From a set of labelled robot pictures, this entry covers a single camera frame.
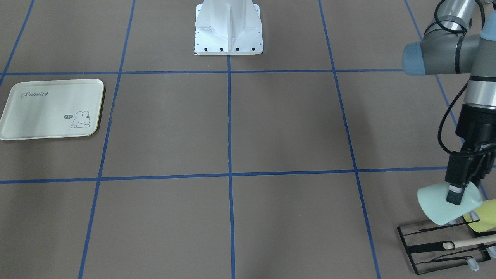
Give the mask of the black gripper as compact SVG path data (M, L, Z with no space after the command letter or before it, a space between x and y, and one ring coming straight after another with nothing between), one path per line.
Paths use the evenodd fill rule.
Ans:
M445 180L450 185L446 201L460 205L465 192L463 183L477 183L484 179L494 164L495 110L464 104L455 134L463 138L464 143L458 152L451 152L449 157Z

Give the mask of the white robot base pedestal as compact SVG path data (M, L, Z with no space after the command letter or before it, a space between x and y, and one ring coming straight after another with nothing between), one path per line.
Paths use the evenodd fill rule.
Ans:
M262 16L251 0L204 0L195 9L195 55L260 55Z

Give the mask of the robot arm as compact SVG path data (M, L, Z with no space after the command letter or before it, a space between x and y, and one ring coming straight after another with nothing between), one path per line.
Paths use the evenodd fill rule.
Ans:
M443 201L461 205L469 185L479 186L495 161L495 13L486 18L480 0L441 0L423 39L408 44L403 71L412 76L470 74L439 124L437 140L449 154ZM459 151L442 140L445 120L465 95L455 134L463 139Z

